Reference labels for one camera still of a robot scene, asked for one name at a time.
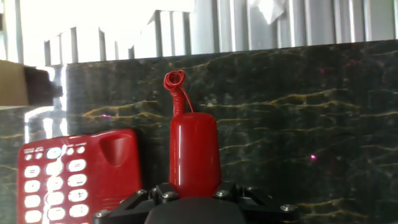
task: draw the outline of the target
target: bolt head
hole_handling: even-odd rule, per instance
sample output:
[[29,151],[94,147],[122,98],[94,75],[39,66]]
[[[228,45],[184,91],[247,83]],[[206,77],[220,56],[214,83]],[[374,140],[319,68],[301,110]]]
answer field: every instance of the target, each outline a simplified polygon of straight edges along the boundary
[[97,218],[105,217],[105,216],[109,215],[110,213],[111,212],[108,209],[101,210],[101,211],[95,213],[95,217],[97,217]]
[[177,193],[175,192],[166,192],[164,194],[162,194],[162,198],[173,198],[177,196]]
[[215,193],[215,196],[218,198],[225,198],[229,195],[229,192],[227,190],[219,190]]
[[146,192],[147,192],[147,191],[144,190],[144,189],[141,189],[141,190],[137,191],[137,193],[138,193],[139,195],[142,195],[142,194],[144,194],[144,193],[146,193]]
[[294,210],[297,209],[297,206],[295,206],[295,205],[282,205],[282,206],[280,206],[280,209],[282,209],[285,212],[293,212]]

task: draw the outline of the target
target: countertop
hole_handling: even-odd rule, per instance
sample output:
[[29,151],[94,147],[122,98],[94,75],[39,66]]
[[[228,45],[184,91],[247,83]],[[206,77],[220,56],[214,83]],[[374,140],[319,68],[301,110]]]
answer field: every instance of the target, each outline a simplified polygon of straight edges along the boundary
[[298,204],[304,223],[398,221],[398,41],[49,68],[54,106],[0,111],[0,220],[16,222],[25,143],[131,128],[145,188],[167,181],[172,97],[184,69],[195,111],[218,123],[223,180]]

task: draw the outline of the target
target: red coiled cord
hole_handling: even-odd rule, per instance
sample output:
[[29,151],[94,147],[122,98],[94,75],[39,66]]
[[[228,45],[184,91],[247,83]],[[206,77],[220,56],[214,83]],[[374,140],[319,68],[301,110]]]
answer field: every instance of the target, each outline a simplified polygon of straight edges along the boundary
[[185,113],[185,100],[188,101],[191,112],[193,112],[191,100],[189,99],[187,92],[182,87],[185,80],[185,72],[183,70],[172,71],[165,75],[163,80],[163,86],[173,96],[173,116],[177,116]]

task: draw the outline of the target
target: white button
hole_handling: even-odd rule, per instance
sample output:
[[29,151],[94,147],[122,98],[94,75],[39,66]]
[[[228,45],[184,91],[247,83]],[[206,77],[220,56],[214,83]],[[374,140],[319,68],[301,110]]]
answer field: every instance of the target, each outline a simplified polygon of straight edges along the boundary
[[59,190],[61,189],[63,184],[63,180],[61,177],[50,177],[47,180],[47,189],[48,190]]
[[62,162],[52,162],[45,166],[45,173],[47,175],[57,175],[62,172],[63,163]]
[[73,148],[68,149],[67,150],[67,154],[68,154],[68,156],[72,155],[73,154]]
[[79,148],[76,149],[76,152],[81,154],[85,151],[85,147],[84,146],[80,146]]
[[88,213],[87,205],[74,205],[69,209],[69,215],[73,218],[83,217]]
[[47,203],[50,205],[60,205],[63,202],[64,196],[62,192],[52,192],[47,195]]
[[45,156],[47,159],[56,159],[61,156],[61,152],[62,150],[60,147],[53,147],[47,150]]
[[40,182],[38,180],[30,180],[25,183],[25,192],[32,193],[40,189]]
[[38,210],[28,211],[25,214],[25,221],[27,223],[35,223],[42,219],[42,213]]
[[25,177],[27,178],[37,177],[39,173],[40,173],[39,166],[29,166],[25,168]]
[[86,200],[87,196],[88,196],[87,190],[77,189],[69,192],[68,199],[71,202],[81,202],[83,200]]
[[81,171],[86,167],[86,161],[84,159],[77,159],[74,161],[70,161],[68,164],[68,170],[70,172]]
[[25,156],[25,160],[29,161],[31,159],[32,159],[32,155],[28,154],[28,155]]
[[82,186],[87,181],[87,176],[84,174],[71,175],[68,178],[68,185],[71,187]]
[[65,217],[65,211],[63,208],[51,208],[48,216],[50,220],[61,220]]
[[41,157],[43,157],[43,154],[41,152],[36,153],[35,155],[36,159],[40,159]]
[[25,207],[35,208],[40,205],[40,197],[38,195],[30,195],[25,198]]

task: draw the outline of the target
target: corrugated metal wall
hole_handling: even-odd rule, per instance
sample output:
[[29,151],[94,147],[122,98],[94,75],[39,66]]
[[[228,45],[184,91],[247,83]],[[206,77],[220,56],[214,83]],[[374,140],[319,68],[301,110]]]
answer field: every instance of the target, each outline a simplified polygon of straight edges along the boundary
[[98,28],[72,28],[69,34],[45,43],[46,64],[398,37],[398,0],[286,0],[285,13],[272,24],[267,24],[259,8],[250,6],[248,0],[196,0],[195,7],[194,13],[157,11],[131,49],[120,48]]

